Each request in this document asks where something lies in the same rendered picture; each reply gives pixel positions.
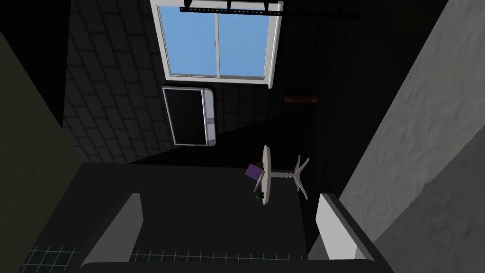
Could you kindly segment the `black screen with white frame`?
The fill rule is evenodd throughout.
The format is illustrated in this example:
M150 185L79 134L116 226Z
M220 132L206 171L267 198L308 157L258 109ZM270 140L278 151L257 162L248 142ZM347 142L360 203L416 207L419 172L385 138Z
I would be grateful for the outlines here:
M214 94L209 88L163 86L162 94L177 146L214 146Z

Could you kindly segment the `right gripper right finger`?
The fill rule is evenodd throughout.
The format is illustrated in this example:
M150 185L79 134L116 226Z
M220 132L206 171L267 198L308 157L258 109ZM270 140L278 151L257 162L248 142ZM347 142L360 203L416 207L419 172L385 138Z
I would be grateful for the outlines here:
M315 216L319 236L307 255L309 260L377 261L365 241L367 238L358 235L356 223L345 212L335 197L320 194Z

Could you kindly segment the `white round pedestal table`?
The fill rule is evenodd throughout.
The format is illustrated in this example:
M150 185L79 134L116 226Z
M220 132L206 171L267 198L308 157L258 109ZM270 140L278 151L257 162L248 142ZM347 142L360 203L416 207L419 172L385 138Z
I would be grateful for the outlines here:
M303 187L300 179L301 172L306 167L309 158L306 159L304 163L300 163L301 156L298 156L298 160L295 166L295 170L292 173L289 172L276 172L272 170L271 165L271 153L267 145L263 148L262 154L262 167L258 167L255 164L250 164L246 170L245 175L256 180L256 185L253 190L257 200L260 200L263 204L269 202L270 189L271 189L271 179L272 178L291 178L294 179L296 184L296 190L301 191L306 200L308 200L308 195Z

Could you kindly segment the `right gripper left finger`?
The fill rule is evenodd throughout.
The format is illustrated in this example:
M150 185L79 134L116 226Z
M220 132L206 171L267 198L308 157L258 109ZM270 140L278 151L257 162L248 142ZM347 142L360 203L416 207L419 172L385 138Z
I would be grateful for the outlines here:
M124 194L79 252L79 267L128 262L143 222L140 194Z

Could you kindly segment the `white framed window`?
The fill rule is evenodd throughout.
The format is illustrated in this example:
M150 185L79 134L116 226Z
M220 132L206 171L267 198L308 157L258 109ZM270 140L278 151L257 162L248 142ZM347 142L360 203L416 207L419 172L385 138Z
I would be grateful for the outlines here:
M283 0L150 0L165 79L273 86Z

